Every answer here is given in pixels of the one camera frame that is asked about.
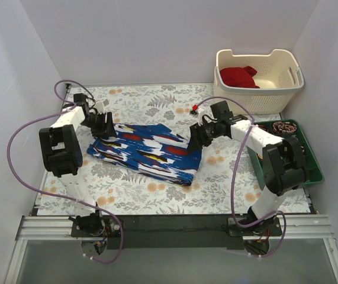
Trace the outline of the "red garment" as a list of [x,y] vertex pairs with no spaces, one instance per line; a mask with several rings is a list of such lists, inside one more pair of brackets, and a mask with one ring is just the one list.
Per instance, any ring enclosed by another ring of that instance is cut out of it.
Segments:
[[227,67],[220,70],[221,80],[229,87],[234,88],[260,88],[254,81],[257,70],[251,66]]

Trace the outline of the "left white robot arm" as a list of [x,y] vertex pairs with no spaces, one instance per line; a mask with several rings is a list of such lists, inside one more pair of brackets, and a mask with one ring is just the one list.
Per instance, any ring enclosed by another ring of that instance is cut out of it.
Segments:
[[93,99],[85,94],[76,93],[73,98],[73,105],[65,105],[65,113],[54,124],[39,131],[42,158],[46,170],[60,180],[76,203],[75,216],[69,218],[75,228],[97,237],[105,231],[105,222],[80,178],[83,156],[76,130],[85,126],[93,136],[105,139],[115,137],[116,132],[112,113],[106,111],[107,100],[95,101],[90,107],[88,101]]

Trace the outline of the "blue patterned trousers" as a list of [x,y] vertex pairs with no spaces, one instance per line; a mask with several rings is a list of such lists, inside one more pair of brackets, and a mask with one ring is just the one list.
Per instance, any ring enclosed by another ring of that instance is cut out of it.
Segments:
[[190,186],[202,151],[189,152],[189,141],[163,124],[115,124],[116,137],[97,137],[86,152],[104,162],[145,176]]

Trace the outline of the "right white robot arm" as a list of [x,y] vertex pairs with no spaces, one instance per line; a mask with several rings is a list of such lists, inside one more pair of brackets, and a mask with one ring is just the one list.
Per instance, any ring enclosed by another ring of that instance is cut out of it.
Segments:
[[262,158],[264,188],[259,199],[249,208],[246,218],[232,216],[236,226],[248,229],[254,235],[263,234],[269,223],[279,214],[289,191],[297,189],[308,179],[308,170],[301,144],[293,136],[275,136],[255,124],[253,118],[233,114],[226,101],[211,106],[212,118],[200,114],[194,105],[192,115],[198,122],[190,127],[188,151],[208,147],[214,139],[228,137],[240,142]]

